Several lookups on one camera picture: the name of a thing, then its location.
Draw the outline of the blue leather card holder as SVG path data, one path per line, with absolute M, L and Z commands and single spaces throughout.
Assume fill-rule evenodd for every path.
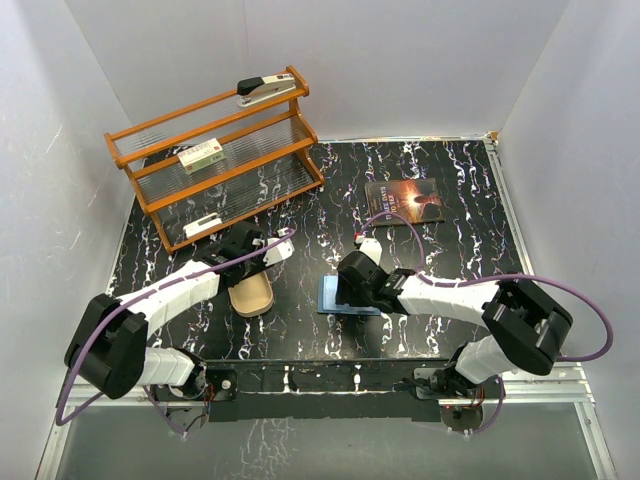
M 373 307 L 352 307 L 348 304 L 338 304 L 336 295 L 338 291 L 338 277 L 325 275 L 319 282 L 318 307 L 320 314 L 365 315 L 380 316 L 381 312 Z

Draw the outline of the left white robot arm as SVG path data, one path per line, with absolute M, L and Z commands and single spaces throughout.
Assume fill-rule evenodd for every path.
M 256 252 L 276 241 L 256 225 L 240 222 L 161 280 L 119 297 L 95 296 L 65 353 L 65 365 L 79 364 L 78 375 L 110 399 L 150 385 L 197 398 L 207 383 L 199 360 L 173 347 L 149 347 L 148 340 L 192 306 L 269 268 L 270 253 Z

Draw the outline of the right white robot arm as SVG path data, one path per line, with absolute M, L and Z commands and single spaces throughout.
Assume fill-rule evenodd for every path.
M 506 371 L 549 374 L 573 325 L 569 312 L 529 279 L 437 286 L 411 269 L 387 273 L 360 251 L 339 263 L 336 301 L 386 314 L 435 315 L 485 326 L 489 336 L 465 343 L 444 368 L 414 381 L 422 390 L 445 396 L 467 397 Z

